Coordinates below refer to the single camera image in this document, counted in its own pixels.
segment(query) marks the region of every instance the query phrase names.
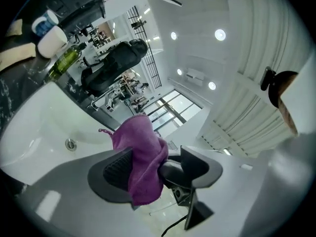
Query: black chair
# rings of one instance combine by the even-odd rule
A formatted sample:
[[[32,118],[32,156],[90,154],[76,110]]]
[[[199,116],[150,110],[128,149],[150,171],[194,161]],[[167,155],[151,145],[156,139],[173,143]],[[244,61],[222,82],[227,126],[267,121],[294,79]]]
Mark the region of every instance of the black chair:
[[[147,51],[148,47],[142,39],[121,42],[109,52],[102,61],[104,65],[94,73],[92,67],[99,63],[90,65],[84,59],[87,68],[81,74],[83,89],[96,97],[101,95],[119,75],[140,63]]]

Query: white tile floor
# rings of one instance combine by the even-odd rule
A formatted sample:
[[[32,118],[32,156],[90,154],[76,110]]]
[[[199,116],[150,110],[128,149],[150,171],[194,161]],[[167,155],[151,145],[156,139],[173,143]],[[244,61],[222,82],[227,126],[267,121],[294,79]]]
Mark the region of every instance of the white tile floor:
[[[159,199],[151,204],[140,206],[135,212],[140,214],[142,220],[149,226],[152,233],[156,237],[160,237],[166,228],[187,215],[188,209],[178,206],[172,191],[164,186]],[[183,236],[185,232],[184,224],[185,220],[171,228],[165,237]]]

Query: purple towel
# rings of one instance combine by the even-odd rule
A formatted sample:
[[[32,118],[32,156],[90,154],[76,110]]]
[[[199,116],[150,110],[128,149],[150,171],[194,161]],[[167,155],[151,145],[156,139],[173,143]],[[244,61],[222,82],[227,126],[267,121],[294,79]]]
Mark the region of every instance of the purple towel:
[[[134,205],[149,204],[157,200],[163,189],[158,168],[168,157],[167,143],[157,137],[146,115],[127,119],[111,136],[114,149],[133,148],[133,169],[128,180],[128,192]]]

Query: sink drain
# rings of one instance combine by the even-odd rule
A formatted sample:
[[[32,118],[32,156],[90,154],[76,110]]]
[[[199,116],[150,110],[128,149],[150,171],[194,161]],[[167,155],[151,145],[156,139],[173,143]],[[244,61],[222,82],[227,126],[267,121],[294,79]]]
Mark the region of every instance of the sink drain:
[[[66,148],[70,151],[75,151],[77,149],[77,145],[74,140],[67,139],[65,142]]]

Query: black hair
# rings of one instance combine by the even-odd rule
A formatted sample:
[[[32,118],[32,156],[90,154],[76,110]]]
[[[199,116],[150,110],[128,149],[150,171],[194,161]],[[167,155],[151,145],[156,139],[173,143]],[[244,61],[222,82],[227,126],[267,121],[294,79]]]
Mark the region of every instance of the black hair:
[[[275,107],[278,108],[280,89],[288,83],[292,76],[296,76],[297,74],[294,71],[283,71],[272,78],[269,85],[269,99]]]

